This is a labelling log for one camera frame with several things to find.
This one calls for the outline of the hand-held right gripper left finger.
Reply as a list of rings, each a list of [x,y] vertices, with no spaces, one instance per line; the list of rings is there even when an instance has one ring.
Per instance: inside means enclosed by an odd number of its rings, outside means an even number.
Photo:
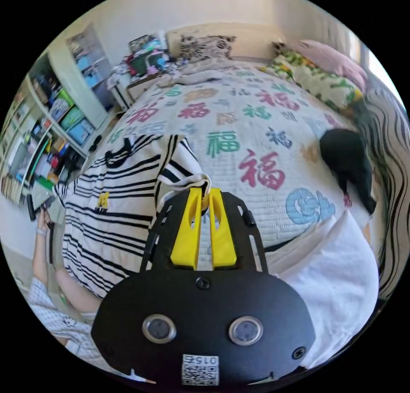
[[[173,265],[196,270],[202,218],[202,189],[190,188],[170,259]]]

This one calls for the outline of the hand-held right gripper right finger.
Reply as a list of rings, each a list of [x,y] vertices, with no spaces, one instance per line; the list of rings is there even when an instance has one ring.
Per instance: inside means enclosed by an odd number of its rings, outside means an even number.
[[[212,188],[209,193],[209,214],[212,268],[231,268],[237,256],[220,189]]]

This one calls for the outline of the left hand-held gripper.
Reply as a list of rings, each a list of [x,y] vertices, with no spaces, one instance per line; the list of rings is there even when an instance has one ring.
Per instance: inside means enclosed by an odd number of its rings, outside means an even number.
[[[46,200],[44,200],[38,207],[34,207],[33,198],[31,194],[26,196],[26,202],[28,207],[28,213],[31,221],[35,221],[37,215],[40,213],[41,210],[47,211],[51,205],[55,202],[56,197],[50,196]]]

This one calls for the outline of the person's left hand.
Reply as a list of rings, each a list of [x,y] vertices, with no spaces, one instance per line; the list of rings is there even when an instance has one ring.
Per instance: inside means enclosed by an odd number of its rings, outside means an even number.
[[[51,227],[52,221],[47,210],[40,208],[40,212],[37,217],[37,231],[42,232],[42,235],[45,235],[45,232]]]

